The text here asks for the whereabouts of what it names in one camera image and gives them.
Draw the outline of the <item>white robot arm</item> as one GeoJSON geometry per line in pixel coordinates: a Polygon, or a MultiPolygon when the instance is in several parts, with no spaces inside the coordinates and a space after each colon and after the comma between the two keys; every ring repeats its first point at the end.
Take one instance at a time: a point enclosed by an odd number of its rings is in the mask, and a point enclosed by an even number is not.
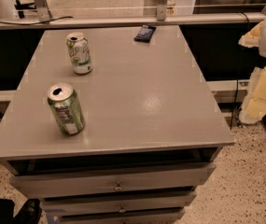
{"type": "MultiPolygon", "coordinates": [[[[248,33],[239,44],[243,47],[259,48],[259,55],[266,58],[266,17],[248,33]]],[[[247,88],[247,95],[241,104],[239,119],[245,124],[254,124],[266,115],[266,66],[255,67],[247,88]]]]}

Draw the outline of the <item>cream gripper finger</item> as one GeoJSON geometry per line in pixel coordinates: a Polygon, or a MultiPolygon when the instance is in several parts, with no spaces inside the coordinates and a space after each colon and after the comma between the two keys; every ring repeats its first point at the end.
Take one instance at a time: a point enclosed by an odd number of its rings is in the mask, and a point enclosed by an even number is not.
{"type": "Polygon", "coordinates": [[[249,32],[247,32],[245,35],[242,35],[238,41],[238,44],[246,48],[257,47],[259,45],[261,25],[262,22],[258,23],[249,32]]]}
{"type": "Polygon", "coordinates": [[[266,66],[255,67],[249,79],[247,96],[241,105],[239,120],[255,124],[266,115],[266,66]]]}

